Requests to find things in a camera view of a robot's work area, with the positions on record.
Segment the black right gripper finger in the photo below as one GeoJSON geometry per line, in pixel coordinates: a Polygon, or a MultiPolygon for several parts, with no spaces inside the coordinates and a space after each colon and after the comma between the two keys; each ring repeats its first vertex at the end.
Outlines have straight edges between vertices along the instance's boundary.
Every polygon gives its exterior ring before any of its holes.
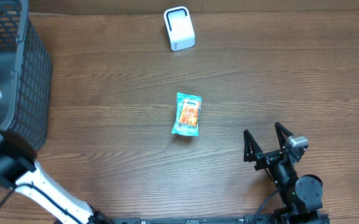
{"type": "Polygon", "coordinates": [[[294,134],[287,130],[281,123],[275,123],[275,130],[277,138],[279,141],[280,148],[283,148],[288,137],[293,136],[294,134]]]}
{"type": "Polygon", "coordinates": [[[258,143],[254,140],[252,134],[246,129],[244,131],[244,161],[245,162],[254,162],[257,161],[260,155],[263,154],[262,149],[259,147],[258,143]]]}

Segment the teal wet wipes packet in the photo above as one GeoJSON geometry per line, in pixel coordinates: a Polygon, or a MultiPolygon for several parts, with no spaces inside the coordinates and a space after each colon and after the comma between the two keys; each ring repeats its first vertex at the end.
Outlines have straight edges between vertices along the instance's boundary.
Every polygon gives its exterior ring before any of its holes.
{"type": "Polygon", "coordinates": [[[198,124],[202,97],[177,93],[177,108],[172,134],[181,136],[199,136],[198,124]]]}

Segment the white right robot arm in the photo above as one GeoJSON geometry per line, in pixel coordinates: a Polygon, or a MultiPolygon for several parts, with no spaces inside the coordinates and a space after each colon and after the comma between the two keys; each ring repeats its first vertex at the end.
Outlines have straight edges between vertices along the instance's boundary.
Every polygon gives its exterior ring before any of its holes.
{"type": "Polygon", "coordinates": [[[288,223],[321,224],[330,223],[327,214],[321,215],[323,207],[323,182],[316,175],[299,177],[295,170],[309,146],[309,140],[303,135],[295,135],[281,123],[275,124],[279,149],[263,152],[252,134],[244,131],[245,162],[255,162],[256,170],[264,170],[275,184],[275,191],[258,207],[254,215],[245,215],[245,223],[288,223]],[[279,195],[283,207],[272,214],[262,214],[264,206],[275,195],[279,195]]]}

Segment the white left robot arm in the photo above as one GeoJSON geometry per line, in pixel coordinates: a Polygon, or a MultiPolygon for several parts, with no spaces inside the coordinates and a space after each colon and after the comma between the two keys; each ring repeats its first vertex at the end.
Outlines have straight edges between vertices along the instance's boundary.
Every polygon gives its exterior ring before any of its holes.
{"type": "Polygon", "coordinates": [[[51,213],[57,223],[113,223],[51,178],[25,140],[3,130],[0,130],[0,187],[11,190],[1,200],[0,208],[13,193],[19,193],[51,213]]]}

